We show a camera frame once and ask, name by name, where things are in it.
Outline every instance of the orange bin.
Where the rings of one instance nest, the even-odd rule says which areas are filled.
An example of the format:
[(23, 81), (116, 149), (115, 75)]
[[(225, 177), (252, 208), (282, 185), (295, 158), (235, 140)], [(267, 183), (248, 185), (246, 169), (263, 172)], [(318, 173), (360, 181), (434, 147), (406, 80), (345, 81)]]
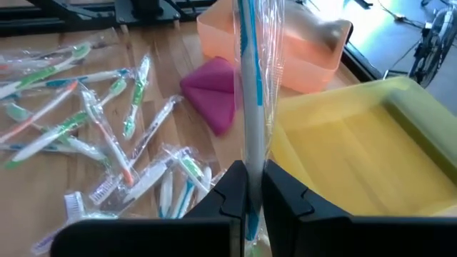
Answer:
[[(234, 63), (236, 40), (232, 10), (232, 0), (218, 0), (197, 18), (197, 29), (205, 55), (220, 56)], [(286, 19), (282, 85), (302, 93), (318, 92), (325, 88), (339, 67), (351, 23), (340, 21), (341, 37), (330, 49), (311, 40), (311, 32), (306, 26), (297, 26), (303, 22), (306, 20)]]

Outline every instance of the wooden surface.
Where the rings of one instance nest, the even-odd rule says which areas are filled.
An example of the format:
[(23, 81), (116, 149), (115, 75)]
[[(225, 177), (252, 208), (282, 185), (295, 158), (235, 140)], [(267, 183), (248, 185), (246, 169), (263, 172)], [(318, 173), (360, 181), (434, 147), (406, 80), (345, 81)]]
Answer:
[[(83, 39), (93, 32), (72, 34), (33, 35), (0, 39), (0, 49), (52, 49), (58, 45)], [(180, 94), (179, 82), (204, 62), (199, 37), (194, 23), (181, 24), (181, 30), (172, 26), (143, 28), (131, 31), (132, 47), (120, 45), (111, 52), (100, 55), (99, 60), (76, 67), (62, 76), (89, 74), (126, 66), (138, 65), (142, 56), (149, 52), (153, 66), (149, 73), (150, 87), (146, 90), (141, 112), (137, 117), (137, 132), (131, 141), (121, 138), (122, 121), (129, 105), (130, 89), (110, 102), (104, 112), (124, 150), (128, 153), (144, 127), (151, 123), (155, 113), (165, 100)], [(335, 79), (328, 85), (330, 89), (357, 83), (346, 67), (341, 65)], [(95, 86), (102, 94), (109, 83)], [(295, 95), (290, 90), (281, 90), (281, 96)], [(37, 99), (45, 101), (48, 96), (35, 100), (21, 101), (20, 104), (33, 107)], [(66, 116), (80, 109), (80, 102), (73, 97), (59, 107), (58, 111), (44, 118), (48, 124), (57, 124)], [(204, 120), (188, 101), (179, 104), (148, 145), (137, 170), (141, 170), (154, 158), (163, 143), (175, 146), (193, 146), (201, 156), (210, 162), (213, 173), (228, 168), (233, 160), (241, 158), (243, 148), (243, 128), (237, 117), (236, 123), (224, 136), (215, 137)], [(2, 126), (12, 125), (11, 120), (0, 116)], [(36, 138), (37, 132), (29, 129), (22, 133), (23, 138)], [(89, 142), (101, 142), (99, 135), (88, 126), (79, 129), (77, 136)], [(29, 256), (29, 249), (46, 233), (53, 231), (65, 221), (63, 195), (71, 191), (87, 192), (101, 178), (101, 172), (94, 162), (84, 156), (63, 156), (40, 153), (14, 170), (0, 169), (0, 256)], [(130, 216), (156, 217), (156, 204), (153, 192), (142, 197), (129, 209)]]

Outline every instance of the yellow plastic tray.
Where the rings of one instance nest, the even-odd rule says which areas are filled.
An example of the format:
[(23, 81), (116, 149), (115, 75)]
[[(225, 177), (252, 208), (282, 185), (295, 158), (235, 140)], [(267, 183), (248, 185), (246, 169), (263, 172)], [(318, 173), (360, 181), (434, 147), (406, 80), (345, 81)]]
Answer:
[(272, 153), (356, 215), (431, 215), (457, 204), (457, 119), (407, 78), (283, 99)]

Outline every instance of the pink sponge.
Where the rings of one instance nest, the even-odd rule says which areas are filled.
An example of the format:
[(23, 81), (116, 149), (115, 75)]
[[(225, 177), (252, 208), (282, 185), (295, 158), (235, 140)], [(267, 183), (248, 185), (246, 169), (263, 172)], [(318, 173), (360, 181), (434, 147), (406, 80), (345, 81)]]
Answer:
[(216, 57), (181, 80), (181, 90), (216, 136), (227, 131), (235, 115), (233, 66)]

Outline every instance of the wrapped toothbrush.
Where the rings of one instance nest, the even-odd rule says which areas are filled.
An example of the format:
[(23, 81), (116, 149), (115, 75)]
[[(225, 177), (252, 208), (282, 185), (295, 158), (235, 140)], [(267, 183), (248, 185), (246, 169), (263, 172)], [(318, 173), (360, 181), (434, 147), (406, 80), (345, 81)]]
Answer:
[(135, 200), (157, 184), (165, 173), (169, 174), (168, 169), (176, 165), (173, 156), (184, 151), (184, 148), (169, 149), (168, 151), (162, 149), (154, 157), (154, 160), (139, 172), (139, 178), (132, 187), (125, 185), (124, 180), (121, 179), (122, 175), (116, 178), (108, 177), (89, 194), (89, 198), (95, 206), (99, 206), (101, 211), (123, 213)]
[(182, 218), (211, 189), (212, 171), (195, 149), (163, 145), (174, 160), (161, 182), (160, 218)]
[(7, 142), (10, 138), (22, 132), (24, 129), (38, 121), (41, 117), (54, 110), (59, 104), (67, 99), (78, 86), (78, 81), (71, 81), (66, 85), (65, 88), (56, 92), (56, 96), (48, 103), (44, 104), (37, 112), (22, 121), (21, 123), (14, 125), (10, 129), (6, 130), (0, 136), (0, 143)]
[(113, 134), (113, 131), (111, 130), (111, 127), (104, 115), (100, 101), (97, 100), (95, 93), (88, 90), (84, 85), (81, 85), (80, 88), (84, 110), (95, 127), (101, 132), (101, 136), (104, 138), (107, 148), (111, 150), (113, 159), (115, 159), (115, 163), (118, 164), (116, 168), (120, 170), (126, 185), (133, 186), (137, 177), (136, 172), (129, 164), (126, 154), (119, 145), (116, 136)]
[(243, 96), (243, 152), (249, 178), (248, 241), (255, 240), (258, 231), (262, 207), (260, 185), (284, 67), (284, 1), (233, 1), (238, 74), (235, 90), (237, 96)]
[(107, 51), (110, 46), (119, 43), (117, 34), (113, 29), (99, 32), (80, 42), (68, 44), (55, 51), (31, 57), (31, 59), (53, 59), (48, 66), (32, 69), (31, 71), (22, 70), (19, 77), (0, 88), (0, 99), (17, 95), (19, 92), (36, 87), (36, 83), (55, 74), (71, 69), (80, 64), (102, 60), (108, 56)]
[(156, 116), (151, 122), (151, 125), (149, 125), (149, 127), (143, 133), (143, 136), (135, 144), (135, 148), (132, 151), (130, 158), (131, 166), (135, 165), (135, 163), (140, 158), (141, 154), (143, 153), (151, 138), (159, 129), (160, 125), (166, 120), (168, 116), (170, 116), (171, 112), (173, 111), (174, 105), (180, 102), (182, 99), (182, 96), (171, 96), (165, 103), (165, 106), (156, 114)]
[(66, 222), (60, 228), (44, 236), (40, 241), (35, 243), (31, 247), (31, 252), (35, 256), (47, 253), (51, 248), (51, 244), (56, 235), (67, 226), (82, 221), (85, 219), (113, 219), (118, 218), (113, 213), (102, 213), (98, 211), (88, 211), (83, 202), (83, 196), (81, 192), (77, 191), (74, 193), (66, 194), (64, 196), (64, 203), (66, 209)]
[(131, 105), (126, 118), (124, 119), (124, 138), (130, 139), (136, 128), (136, 113), (143, 101), (144, 90), (149, 85), (148, 74), (151, 67), (151, 57), (145, 55), (141, 60), (140, 67), (136, 73), (135, 87), (131, 96)]
[[(125, 77), (120, 77), (115, 81), (108, 93), (103, 97), (101, 101), (101, 106), (108, 103), (110, 100), (118, 96), (126, 88)], [(22, 120), (29, 119), (33, 114), (30, 111), (16, 105), (8, 104), (6, 106), (6, 113), (18, 122), (23, 122)], [(76, 130), (78, 127), (82, 126), (89, 120), (88, 114), (83, 110), (77, 112), (73, 116), (70, 116), (65, 121), (54, 127), (44, 127), (38, 124), (32, 123), (32, 126), (42, 131), (43, 134), (36, 138), (32, 143), (30, 143), (26, 148), (20, 150), (7, 164), (9, 167), (17, 166), (20, 162), (26, 160), (30, 156), (33, 156), (35, 153), (40, 151), (42, 148), (48, 146), (53, 141), (60, 141), (63, 144), (76, 149), (78, 152), (92, 158), (96, 161), (108, 163), (106, 156), (102, 154), (96, 147), (90, 146), (87, 143), (84, 143), (77, 138), (70, 136), (71, 131)]]
[[(100, 82), (100, 81), (105, 81), (108, 79), (119, 79), (120, 77), (124, 78), (131, 78), (133, 74), (133, 71), (128, 68), (122, 68), (122, 69), (115, 69), (112, 71), (100, 71), (96, 72), (94, 74), (87, 74), (83, 76), (75, 76), (71, 78), (62, 78), (62, 79), (50, 79), (47, 81), (40, 81), (36, 82), (33, 84), (30, 84), (28, 86), (28, 91), (26, 94), (23, 93), (17, 93), (14, 95), (14, 97), (8, 97), (7, 99), (10, 98), (20, 98), (20, 97), (29, 97), (29, 96), (35, 96), (38, 95), (39, 92), (36, 90), (29, 90), (29, 89), (60, 89), (62, 86), (65, 86), (66, 83), (69, 81), (73, 80), (78, 80), (81, 83), (89, 84), (89, 83), (94, 83), (94, 82)], [(12, 83), (12, 81), (0, 81), (0, 86), (5, 86), (7, 84)]]

